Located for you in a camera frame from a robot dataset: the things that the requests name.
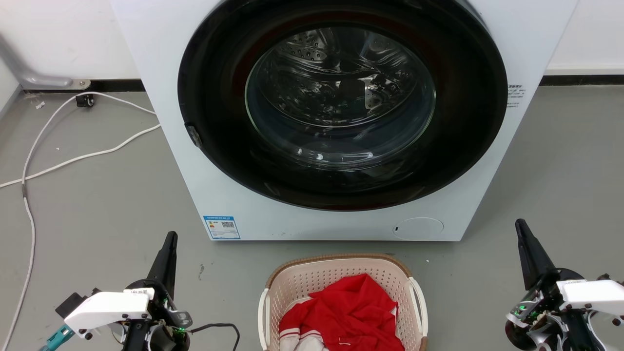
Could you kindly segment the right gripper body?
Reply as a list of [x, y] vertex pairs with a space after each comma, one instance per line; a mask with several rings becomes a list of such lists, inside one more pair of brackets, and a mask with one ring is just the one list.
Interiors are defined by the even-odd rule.
[[575, 271], [543, 275], [507, 314], [505, 334], [522, 351], [574, 351], [585, 342], [585, 309], [562, 307], [558, 282], [579, 282]]

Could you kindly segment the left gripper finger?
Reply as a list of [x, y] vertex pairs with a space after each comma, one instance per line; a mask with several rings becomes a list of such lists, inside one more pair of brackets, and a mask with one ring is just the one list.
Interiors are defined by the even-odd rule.
[[151, 266], [147, 279], [160, 282], [163, 286], [165, 286], [163, 284], [164, 266], [165, 266], [165, 251], [162, 245], [162, 248], [160, 249], [160, 251], [158, 251], [156, 258]]
[[174, 296], [175, 294], [177, 243], [178, 234], [175, 231], [169, 231], [165, 238], [165, 242], [163, 243], [163, 249], [165, 251], [163, 284], [165, 285], [169, 296]]

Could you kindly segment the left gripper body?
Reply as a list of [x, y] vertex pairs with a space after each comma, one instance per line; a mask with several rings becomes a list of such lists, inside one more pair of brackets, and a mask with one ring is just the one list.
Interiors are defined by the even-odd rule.
[[176, 308], [174, 296], [156, 281], [147, 278], [127, 286], [132, 293], [154, 289], [147, 311], [140, 317], [123, 318], [124, 351], [187, 351], [190, 337], [185, 329], [192, 325], [190, 314]]

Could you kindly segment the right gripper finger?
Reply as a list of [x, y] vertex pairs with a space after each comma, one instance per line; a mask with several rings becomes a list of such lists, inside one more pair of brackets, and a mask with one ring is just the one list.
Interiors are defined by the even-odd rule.
[[550, 273], [551, 271], [554, 271], [556, 267], [553, 264], [550, 257], [548, 256], [548, 254], [546, 253], [546, 251], [544, 250], [544, 248], [542, 247], [542, 245], [540, 244], [540, 242], [538, 245], [539, 245], [538, 246], [539, 251], [537, 254], [534, 254], [534, 256], [536, 258], [536, 263], [539, 264], [540, 277], [542, 277], [542, 275]]
[[536, 263], [534, 256], [534, 254], [539, 252], [539, 240], [533, 235], [524, 219], [515, 221], [515, 230], [518, 238], [518, 251], [524, 288], [526, 291], [529, 291], [540, 277], [539, 264]]

